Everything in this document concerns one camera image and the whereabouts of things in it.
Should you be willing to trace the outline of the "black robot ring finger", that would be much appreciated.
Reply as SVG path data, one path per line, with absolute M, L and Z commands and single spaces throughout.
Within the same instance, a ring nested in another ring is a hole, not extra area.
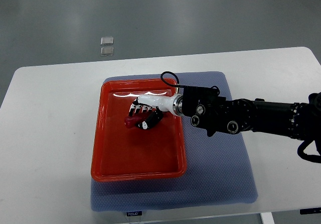
M 141 110 L 141 105 L 136 105 L 134 114 L 135 115 L 138 114 L 140 112 L 140 110 Z

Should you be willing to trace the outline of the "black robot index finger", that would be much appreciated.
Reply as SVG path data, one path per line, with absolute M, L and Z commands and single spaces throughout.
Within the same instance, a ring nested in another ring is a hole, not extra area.
M 149 106 L 149 107 L 147 108 L 147 112 L 148 112 L 148 113 L 152 113 L 153 111 L 155 111 L 155 108 L 154 108 L 154 107 Z

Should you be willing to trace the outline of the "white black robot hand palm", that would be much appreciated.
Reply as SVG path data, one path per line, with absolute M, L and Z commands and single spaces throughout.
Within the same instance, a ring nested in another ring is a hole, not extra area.
M 174 94 L 173 96 L 142 94 L 139 95 L 136 100 L 139 104 L 158 108 L 162 112 L 170 112 L 172 115 L 178 116 L 178 99 L 178 94 Z

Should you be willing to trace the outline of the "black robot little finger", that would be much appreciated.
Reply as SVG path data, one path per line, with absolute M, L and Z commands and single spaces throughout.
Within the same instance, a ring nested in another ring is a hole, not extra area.
M 129 116 L 133 116 L 134 113 L 135 113 L 135 109 L 136 109 L 136 105 L 132 103 L 131 106 L 130 106 L 128 115 Z

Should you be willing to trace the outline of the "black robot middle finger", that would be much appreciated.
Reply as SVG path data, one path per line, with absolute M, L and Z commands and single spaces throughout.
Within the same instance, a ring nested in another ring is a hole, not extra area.
M 143 106 L 141 107 L 141 113 L 146 113 L 147 110 L 148 110 L 148 106 L 147 106 L 147 105 L 143 105 Z

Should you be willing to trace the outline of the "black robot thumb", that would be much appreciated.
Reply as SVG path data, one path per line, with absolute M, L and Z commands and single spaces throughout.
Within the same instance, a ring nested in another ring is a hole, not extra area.
M 149 130 L 155 127 L 163 117 L 164 114 L 159 109 L 139 113 L 135 126 L 143 130 Z

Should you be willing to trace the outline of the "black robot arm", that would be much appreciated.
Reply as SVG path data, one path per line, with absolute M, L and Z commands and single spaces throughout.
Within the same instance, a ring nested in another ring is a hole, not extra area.
M 301 140 L 298 156 L 320 163 L 320 154 L 305 153 L 311 143 L 320 152 L 320 93 L 310 94 L 307 103 L 266 102 L 259 98 L 227 100 L 220 96 L 217 86 L 171 84 L 164 75 L 160 75 L 163 83 L 183 92 L 171 97 L 139 95 L 124 119 L 127 128 L 149 130 L 162 120 L 164 113 L 171 113 L 189 117 L 191 125 L 206 130 L 208 137 L 216 132 L 235 135 L 253 131 Z

